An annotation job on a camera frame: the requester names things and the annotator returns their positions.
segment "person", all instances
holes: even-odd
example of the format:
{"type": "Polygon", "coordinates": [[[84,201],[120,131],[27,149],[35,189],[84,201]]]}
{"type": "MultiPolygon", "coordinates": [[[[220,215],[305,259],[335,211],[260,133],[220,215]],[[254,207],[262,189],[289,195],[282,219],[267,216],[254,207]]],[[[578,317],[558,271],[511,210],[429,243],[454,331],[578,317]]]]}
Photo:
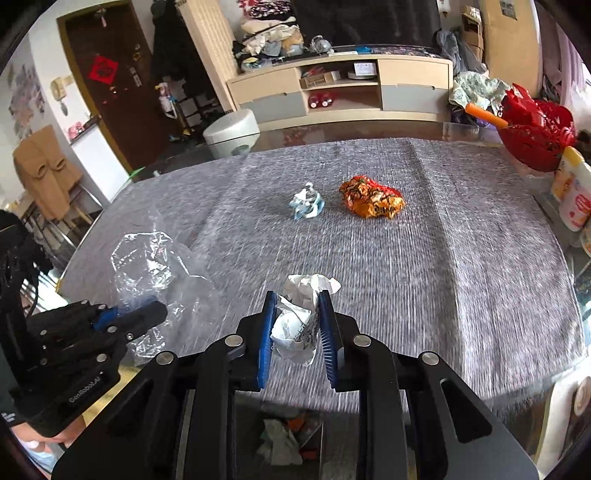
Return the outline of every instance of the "person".
{"type": "Polygon", "coordinates": [[[40,435],[28,423],[14,425],[11,430],[37,468],[47,478],[51,478],[51,472],[59,458],[56,451],[62,450],[60,444],[69,447],[85,428],[84,418],[80,416],[52,438],[40,435]]]}

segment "brown jacket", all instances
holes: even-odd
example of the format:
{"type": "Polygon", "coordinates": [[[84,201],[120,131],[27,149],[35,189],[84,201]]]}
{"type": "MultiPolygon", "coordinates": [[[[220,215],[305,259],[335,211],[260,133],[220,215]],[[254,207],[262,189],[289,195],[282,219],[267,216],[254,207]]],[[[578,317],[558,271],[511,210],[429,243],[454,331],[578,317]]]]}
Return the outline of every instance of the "brown jacket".
{"type": "Polygon", "coordinates": [[[18,178],[43,216],[62,220],[70,209],[70,190],[82,172],[64,156],[53,127],[24,139],[12,155],[18,178]]]}

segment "white box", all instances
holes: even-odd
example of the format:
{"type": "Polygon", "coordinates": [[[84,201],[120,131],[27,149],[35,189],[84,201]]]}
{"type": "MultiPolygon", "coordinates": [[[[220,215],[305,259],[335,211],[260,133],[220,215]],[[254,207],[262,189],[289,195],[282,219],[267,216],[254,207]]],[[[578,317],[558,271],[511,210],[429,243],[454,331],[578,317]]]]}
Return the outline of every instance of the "white box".
{"type": "Polygon", "coordinates": [[[377,75],[378,72],[375,68],[375,62],[373,61],[356,61],[353,66],[355,67],[355,75],[377,75]]]}

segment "tv cabinet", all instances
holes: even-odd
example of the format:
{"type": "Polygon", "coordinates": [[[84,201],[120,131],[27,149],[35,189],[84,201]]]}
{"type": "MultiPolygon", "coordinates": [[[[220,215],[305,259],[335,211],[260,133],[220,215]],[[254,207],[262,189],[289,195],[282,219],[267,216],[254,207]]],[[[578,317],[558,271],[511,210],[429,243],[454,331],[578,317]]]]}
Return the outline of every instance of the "tv cabinet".
{"type": "Polygon", "coordinates": [[[387,54],[346,54],[292,61],[229,79],[236,109],[255,114],[261,131],[351,120],[449,120],[448,96],[453,86],[449,60],[387,54]],[[350,80],[355,61],[374,61],[378,75],[350,80]],[[314,65],[340,70],[341,79],[303,89],[302,73],[314,65]],[[331,90],[330,107],[310,109],[308,97],[331,90]]]}

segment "brown door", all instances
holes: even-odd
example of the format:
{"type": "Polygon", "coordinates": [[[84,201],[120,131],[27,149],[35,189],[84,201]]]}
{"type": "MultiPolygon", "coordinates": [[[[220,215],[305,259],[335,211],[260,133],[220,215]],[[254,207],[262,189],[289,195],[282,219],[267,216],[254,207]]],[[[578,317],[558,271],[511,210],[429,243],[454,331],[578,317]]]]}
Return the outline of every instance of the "brown door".
{"type": "Polygon", "coordinates": [[[153,163],[180,125],[162,111],[150,50],[130,6],[104,7],[66,19],[66,34],[105,126],[136,169],[153,163]]]}

